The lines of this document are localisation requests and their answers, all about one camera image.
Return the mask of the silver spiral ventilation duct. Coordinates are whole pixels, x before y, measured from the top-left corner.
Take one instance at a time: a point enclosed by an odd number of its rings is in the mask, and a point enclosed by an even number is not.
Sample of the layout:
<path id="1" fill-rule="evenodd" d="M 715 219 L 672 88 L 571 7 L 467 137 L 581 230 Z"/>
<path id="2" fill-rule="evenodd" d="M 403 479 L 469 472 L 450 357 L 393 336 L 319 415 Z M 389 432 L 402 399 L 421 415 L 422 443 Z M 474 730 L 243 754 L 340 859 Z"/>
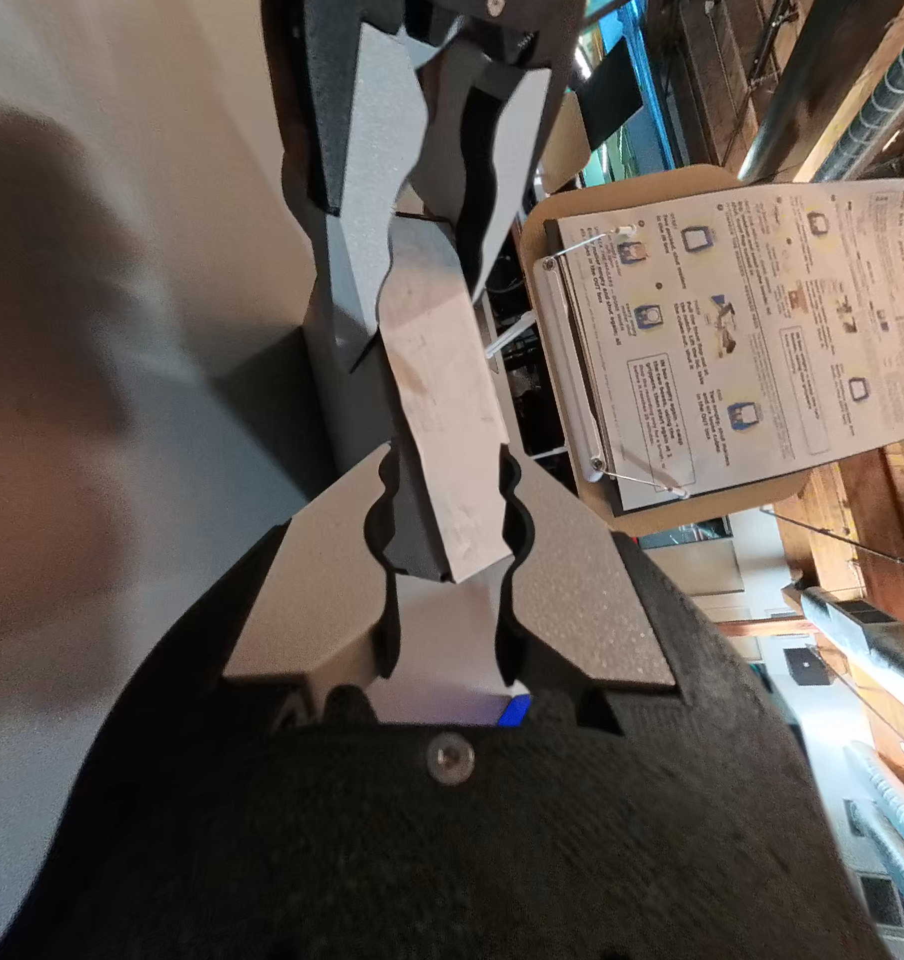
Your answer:
<path id="1" fill-rule="evenodd" d="M 852 806 L 852 820 L 870 839 L 878 858 L 904 897 L 904 785 L 878 754 L 854 740 L 843 755 L 866 798 Z"/>
<path id="2" fill-rule="evenodd" d="M 861 176 L 894 141 L 903 119 L 904 6 L 842 102 L 839 134 L 810 174 L 810 182 Z"/>

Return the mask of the white cardboard mailer box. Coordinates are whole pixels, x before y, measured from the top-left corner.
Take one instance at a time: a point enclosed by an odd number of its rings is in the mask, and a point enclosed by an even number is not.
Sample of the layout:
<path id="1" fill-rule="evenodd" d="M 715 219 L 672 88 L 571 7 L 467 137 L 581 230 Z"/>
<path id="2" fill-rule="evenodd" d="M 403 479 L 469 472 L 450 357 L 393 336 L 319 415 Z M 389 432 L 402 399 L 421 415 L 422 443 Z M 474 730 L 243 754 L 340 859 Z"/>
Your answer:
<path id="1" fill-rule="evenodd" d="M 390 443 L 399 469 L 401 573 L 461 583 L 506 558 L 500 492 L 506 425 L 448 225 L 399 215 L 379 330 L 350 369 L 318 290 L 304 337 L 334 463 L 347 473 Z"/>

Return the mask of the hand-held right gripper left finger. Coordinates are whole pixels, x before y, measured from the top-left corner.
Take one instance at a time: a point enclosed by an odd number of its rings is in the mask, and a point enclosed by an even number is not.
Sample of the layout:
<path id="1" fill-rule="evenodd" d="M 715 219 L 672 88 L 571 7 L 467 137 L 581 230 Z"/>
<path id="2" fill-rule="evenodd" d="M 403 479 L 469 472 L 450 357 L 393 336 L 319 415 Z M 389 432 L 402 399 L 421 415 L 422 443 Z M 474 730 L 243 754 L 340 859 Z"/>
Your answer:
<path id="1" fill-rule="evenodd" d="M 386 548 L 398 489 L 397 451 L 386 442 L 290 520 L 225 680 L 284 685 L 324 703 L 335 687 L 366 689 L 392 675 L 401 626 Z"/>

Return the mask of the smooth metal ceiling pipe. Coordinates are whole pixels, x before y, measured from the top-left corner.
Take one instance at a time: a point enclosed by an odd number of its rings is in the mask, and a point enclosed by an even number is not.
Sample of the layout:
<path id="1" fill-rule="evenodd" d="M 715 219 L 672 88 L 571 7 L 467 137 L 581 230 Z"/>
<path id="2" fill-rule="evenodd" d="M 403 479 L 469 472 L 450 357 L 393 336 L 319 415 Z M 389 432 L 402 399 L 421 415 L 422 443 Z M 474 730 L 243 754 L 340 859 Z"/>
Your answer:
<path id="1" fill-rule="evenodd" d="M 869 2 L 813 2 L 738 174 L 745 185 L 773 180 L 798 138 L 800 114 L 819 83 L 817 75 L 831 54 L 845 55 L 861 14 Z"/>

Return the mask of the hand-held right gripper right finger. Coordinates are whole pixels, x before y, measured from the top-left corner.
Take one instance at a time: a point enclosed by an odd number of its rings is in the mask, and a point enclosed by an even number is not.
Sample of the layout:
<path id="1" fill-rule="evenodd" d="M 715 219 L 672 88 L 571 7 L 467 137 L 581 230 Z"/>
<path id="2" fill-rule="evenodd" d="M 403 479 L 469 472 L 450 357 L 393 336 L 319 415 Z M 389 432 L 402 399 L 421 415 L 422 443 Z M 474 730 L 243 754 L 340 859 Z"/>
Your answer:
<path id="1" fill-rule="evenodd" d="M 529 690 L 675 690 L 607 524 L 525 456 L 501 449 L 503 536 L 495 658 Z"/>

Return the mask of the black monitor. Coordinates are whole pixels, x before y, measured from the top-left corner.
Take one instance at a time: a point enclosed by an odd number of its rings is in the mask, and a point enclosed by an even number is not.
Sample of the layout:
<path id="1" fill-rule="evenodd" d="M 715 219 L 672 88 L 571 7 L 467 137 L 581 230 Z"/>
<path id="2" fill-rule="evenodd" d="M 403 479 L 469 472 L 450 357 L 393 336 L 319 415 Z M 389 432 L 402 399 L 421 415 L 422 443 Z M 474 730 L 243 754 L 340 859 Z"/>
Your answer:
<path id="1" fill-rule="evenodd" d="M 603 57 L 577 92 L 588 146 L 592 152 L 643 106 L 626 40 L 621 38 Z"/>

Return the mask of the grey desk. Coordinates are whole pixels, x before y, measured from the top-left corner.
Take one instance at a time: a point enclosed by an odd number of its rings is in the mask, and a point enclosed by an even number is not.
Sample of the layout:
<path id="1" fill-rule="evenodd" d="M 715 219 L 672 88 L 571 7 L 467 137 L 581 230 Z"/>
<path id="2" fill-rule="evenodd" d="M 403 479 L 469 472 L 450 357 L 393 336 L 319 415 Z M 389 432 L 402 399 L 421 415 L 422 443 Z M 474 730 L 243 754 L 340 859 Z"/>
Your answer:
<path id="1" fill-rule="evenodd" d="M 0 2 L 0 939 L 170 626 L 336 477 L 258 2 Z"/>

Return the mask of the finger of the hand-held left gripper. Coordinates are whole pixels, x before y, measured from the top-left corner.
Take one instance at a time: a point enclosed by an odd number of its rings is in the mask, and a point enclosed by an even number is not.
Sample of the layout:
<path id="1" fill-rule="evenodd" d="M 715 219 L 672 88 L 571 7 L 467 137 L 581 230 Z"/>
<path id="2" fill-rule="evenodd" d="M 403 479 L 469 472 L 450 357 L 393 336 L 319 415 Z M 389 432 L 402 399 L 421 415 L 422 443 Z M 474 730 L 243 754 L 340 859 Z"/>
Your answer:
<path id="1" fill-rule="evenodd" d="M 504 64 L 452 39 L 424 68 L 429 104 L 412 187 L 446 221 L 476 301 L 519 208 L 552 83 L 548 67 Z"/>
<path id="2" fill-rule="evenodd" d="M 406 45 L 364 23 L 360 32 L 348 159 L 341 205 L 354 296 L 351 334 L 372 334 L 390 271 L 395 203 L 418 161 L 429 120 Z"/>

